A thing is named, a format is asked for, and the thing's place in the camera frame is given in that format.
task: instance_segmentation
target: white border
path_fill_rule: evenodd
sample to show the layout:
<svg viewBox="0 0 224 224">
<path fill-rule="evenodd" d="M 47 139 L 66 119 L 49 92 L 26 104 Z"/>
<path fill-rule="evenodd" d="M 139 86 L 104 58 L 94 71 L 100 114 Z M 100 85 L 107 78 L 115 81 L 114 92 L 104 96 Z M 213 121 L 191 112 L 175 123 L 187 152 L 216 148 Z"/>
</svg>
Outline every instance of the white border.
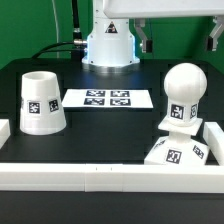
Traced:
<svg viewBox="0 0 224 224">
<path fill-rule="evenodd" d="M 224 193 L 224 167 L 1 163 L 0 190 Z"/>
</svg>

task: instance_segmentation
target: white paper with markers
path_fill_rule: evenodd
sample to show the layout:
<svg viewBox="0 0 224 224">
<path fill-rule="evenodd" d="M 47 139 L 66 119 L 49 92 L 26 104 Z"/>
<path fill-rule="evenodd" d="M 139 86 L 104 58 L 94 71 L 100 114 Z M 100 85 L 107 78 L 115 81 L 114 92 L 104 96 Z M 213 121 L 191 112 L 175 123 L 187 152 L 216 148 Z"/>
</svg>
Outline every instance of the white paper with markers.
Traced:
<svg viewBox="0 0 224 224">
<path fill-rule="evenodd" d="M 153 108 L 148 90 L 68 89 L 63 107 Z"/>
</svg>

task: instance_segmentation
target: green background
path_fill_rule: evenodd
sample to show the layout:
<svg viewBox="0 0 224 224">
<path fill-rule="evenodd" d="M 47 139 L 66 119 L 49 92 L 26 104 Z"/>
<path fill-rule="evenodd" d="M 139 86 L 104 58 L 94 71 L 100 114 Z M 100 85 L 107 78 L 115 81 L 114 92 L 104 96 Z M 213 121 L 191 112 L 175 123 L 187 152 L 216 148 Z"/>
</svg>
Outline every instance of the green background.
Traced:
<svg viewBox="0 0 224 224">
<path fill-rule="evenodd" d="M 72 40 L 71 0 L 55 0 L 60 27 L 60 40 Z M 79 0 L 79 17 L 83 37 L 92 30 L 92 1 Z M 163 18 L 149 20 L 145 31 L 154 41 L 154 54 L 140 58 L 205 60 L 224 72 L 224 35 L 216 52 L 206 52 L 205 38 L 214 27 L 212 17 Z M 0 68 L 13 59 L 29 58 L 41 48 L 56 43 L 56 29 L 51 0 L 0 1 Z M 42 57 L 56 57 L 48 54 Z M 70 57 L 69 53 L 60 57 Z"/>
</svg>

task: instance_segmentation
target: chess piece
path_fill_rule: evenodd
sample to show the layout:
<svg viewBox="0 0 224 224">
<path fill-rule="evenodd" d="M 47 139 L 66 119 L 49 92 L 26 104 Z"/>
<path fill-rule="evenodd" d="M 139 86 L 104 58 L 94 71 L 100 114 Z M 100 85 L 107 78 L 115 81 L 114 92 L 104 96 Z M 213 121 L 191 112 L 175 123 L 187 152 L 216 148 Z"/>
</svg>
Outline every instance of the chess piece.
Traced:
<svg viewBox="0 0 224 224">
<path fill-rule="evenodd" d="M 167 116 L 159 129 L 169 131 L 169 136 L 159 138 L 145 158 L 145 164 L 200 166 L 206 163 L 208 147 L 191 139 L 202 124 L 197 111 L 206 87 L 205 74 L 196 65 L 179 64 L 167 73 L 164 81 Z"/>
<path fill-rule="evenodd" d="M 20 129 L 31 135 L 48 135 L 66 126 L 56 74 L 30 72 L 22 76 Z"/>
</svg>

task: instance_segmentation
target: white pawn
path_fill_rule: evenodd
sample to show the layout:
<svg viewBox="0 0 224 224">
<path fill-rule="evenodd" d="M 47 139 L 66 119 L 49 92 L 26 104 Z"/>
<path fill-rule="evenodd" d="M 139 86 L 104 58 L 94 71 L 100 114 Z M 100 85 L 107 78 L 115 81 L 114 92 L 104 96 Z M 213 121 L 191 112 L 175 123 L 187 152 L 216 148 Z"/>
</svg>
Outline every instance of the white pawn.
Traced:
<svg viewBox="0 0 224 224">
<path fill-rule="evenodd" d="M 183 63 L 166 75 L 167 116 L 159 129 L 169 131 L 151 149 L 144 163 L 200 166 L 206 163 L 209 148 L 191 139 L 202 124 L 197 118 L 198 103 L 206 91 L 204 72 L 196 65 Z"/>
</svg>

